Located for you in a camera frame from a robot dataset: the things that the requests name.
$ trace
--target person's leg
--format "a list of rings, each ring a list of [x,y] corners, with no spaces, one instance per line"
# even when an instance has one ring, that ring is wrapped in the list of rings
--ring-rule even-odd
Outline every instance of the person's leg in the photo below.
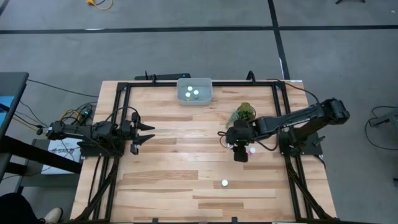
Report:
[[[0,218],[2,223],[42,224],[36,218],[29,202],[24,196],[10,193],[0,197]]]

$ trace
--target yellow cable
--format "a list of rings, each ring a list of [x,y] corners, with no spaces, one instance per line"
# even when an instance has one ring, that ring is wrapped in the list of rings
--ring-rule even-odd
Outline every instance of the yellow cable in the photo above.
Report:
[[[20,122],[20,123],[23,124],[24,126],[30,128],[30,129],[32,129],[33,131],[35,131],[35,132],[37,131],[36,129],[30,127],[29,125],[27,125],[27,124],[25,124],[25,123],[23,123],[22,121],[18,120],[17,118],[14,118],[14,117],[13,117],[13,119],[16,120],[16,121],[18,121],[18,122]]]
[[[106,7],[106,8],[98,7],[97,4],[95,4],[95,0],[86,0],[86,2],[88,4],[91,4],[91,5],[95,6],[99,10],[108,10],[108,9],[110,9],[113,6],[113,0],[111,0],[111,4],[109,4],[109,6]]]
[[[75,113],[76,114],[76,116],[77,116],[77,120],[79,120],[80,119],[80,113],[79,112],[77,112],[76,110],[67,110],[67,112],[65,112],[63,115],[61,115],[61,117],[60,117],[60,120],[62,120],[62,118],[63,117],[65,117],[66,115],[68,115],[68,114],[70,114],[70,113]]]

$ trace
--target clear plastic container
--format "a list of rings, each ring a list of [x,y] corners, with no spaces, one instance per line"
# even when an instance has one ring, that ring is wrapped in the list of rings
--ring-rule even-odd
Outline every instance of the clear plastic container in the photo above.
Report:
[[[198,99],[191,97],[190,101],[187,101],[185,94],[188,86],[199,91]],[[177,98],[183,106],[209,105],[213,98],[213,83],[210,78],[180,78],[177,81]]]

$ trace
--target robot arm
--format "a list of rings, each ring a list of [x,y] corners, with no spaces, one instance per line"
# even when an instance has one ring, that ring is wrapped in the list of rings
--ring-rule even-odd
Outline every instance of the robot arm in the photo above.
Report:
[[[130,151],[137,155],[139,146],[155,136],[154,134],[140,136],[138,130],[147,131],[155,128],[142,124],[141,117],[136,112],[131,118],[132,121],[123,120],[119,127],[110,121],[101,121],[87,126],[75,126],[56,121],[50,125],[45,135],[49,140],[82,139],[83,141],[78,145],[81,146],[81,154],[85,157],[99,155],[121,157],[124,152],[124,141],[132,140]]]
[[[226,143],[233,146],[234,159],[247,162],[248,156],[244,149],[249,143],[267,139],[279,134],[282,129],[296,124],[306,123],[300,128],[292,128],[290,141],[293,146],[304,142],[306,138],[328,124],[344,124],[349,118],[343,102],[336,99],[312,105],[279,117],[263,116],[246,122],[237,120],[226,132]]]

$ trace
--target white paper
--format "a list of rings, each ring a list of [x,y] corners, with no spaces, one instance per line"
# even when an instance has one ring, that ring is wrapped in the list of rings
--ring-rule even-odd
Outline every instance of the white paper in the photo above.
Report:
[[[49,152],[52,152],[58,156],[65,157],[75,162],[80,161],[80,147],[78,142],[81,139],[66,138],[61,140],[50,141]],[[42,174],[53,175],[53,174],[72,174],[72,172],[54,168],[48,165],[43,165]]]

